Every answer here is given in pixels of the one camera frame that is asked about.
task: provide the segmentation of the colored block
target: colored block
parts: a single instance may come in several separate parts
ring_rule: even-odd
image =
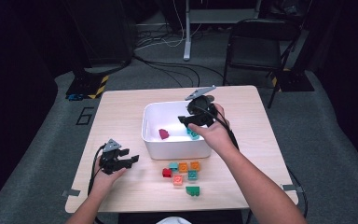
[[[183,184],[183,177],[181,175],[174,175],[172,177],[172,183],[175,185],[175,186],[179,186],[179,185],[182,185]]]
[[[170,162],[170,164],[168,165],[168,167],[169,167],[173,172],[178,171],[178,163],[177,163],[177,162]]]
[[[199,178],[196,170],[191,170],[187,172],[188,180],[197,180]]]
[[[200,187],[186,187],[186,193],[191,196],[200,196]]]
[[[200,162],[199,161],[192,161],[190,163],[190,170],[199,171],[200,170]]]
[[[187,173],[187,162],[179,162],[179,173]]]
[[[162,176],[163,177],[171,177],[172,176],[172,170],[164,168],[162,169]]]
[[[200,138],[200,136],[197,133],[190,132],[190,137],[192,140],[197,140]]]
[[[162,140],[164,140],[170,136],[168,134],[167,130],[160,129],[160,130],[158,130],[158,132],[159,132],[159,136],[161,137]]]

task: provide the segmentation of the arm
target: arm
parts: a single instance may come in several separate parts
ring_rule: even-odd
[[[218,118],[224,120],[223,107],[215,106],[220,112]],[[260,223],[306,223],[286,193],[234,147],[223,125],[215,122],[209,128],[188,127],[223,159]]]
[[[123,168],[111,175],[104,172],[98,172],[99,166],[96,165],[97,174],[94,179],[94,185],[89,193],[89,197],[77,208],[74,214],[66,221],[66,224],[91,224],[97,216],[98,209],[105,196],[109,193],[113,183],[121,177],[126,169]]]

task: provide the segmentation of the wooden tabletop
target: wooden tabletop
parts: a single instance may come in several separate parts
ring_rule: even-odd
[[[194,90],[196,88],[105,92],[72,186],[72,189],[80,190],[80,194],[68,197],[66,211],[74,213],[87,198],[94,155],[110,138],[120,143],[121,149],[130,149],[130,154],[122,159],[135,155],[140,158],[114,184],[100,212],[248,208],[230,171],[213,150],[205,159],[182,160],[200,162],[199,179],[185,180],[182,186],[174,186],[170,178],[162,177],[162,169],[168,168],[171,161],[152,160],[148,154],[141,136],[145,107],[157,102],[183,101]],[[257,89],[253,86],[217,87],[208,94],[225,108],[241,153],[277,185],[292,184]],[[186,186],[199,186],[200,196],[186,194]],[[287,194],[298,203],[295,192],[288,191]]]

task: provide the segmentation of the white container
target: white container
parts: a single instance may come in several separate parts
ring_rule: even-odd
[[[211,148],[200,136],[192,140],[178,116],[190,116],[189,101],[164,102],[147,105],[142,123],[142,138],[150,157],[154,160],[182,160],[205,158],[211,155]],[[161,139],[160,129],[170,135]]]

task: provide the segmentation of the forearm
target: forearm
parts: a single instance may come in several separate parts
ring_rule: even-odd
[[[296,205],[234,146],[219,153],[260,223],[305,223]]]
[[[103,195],[91,194],[66,221],[66,224],[92,224],[102,202]]]

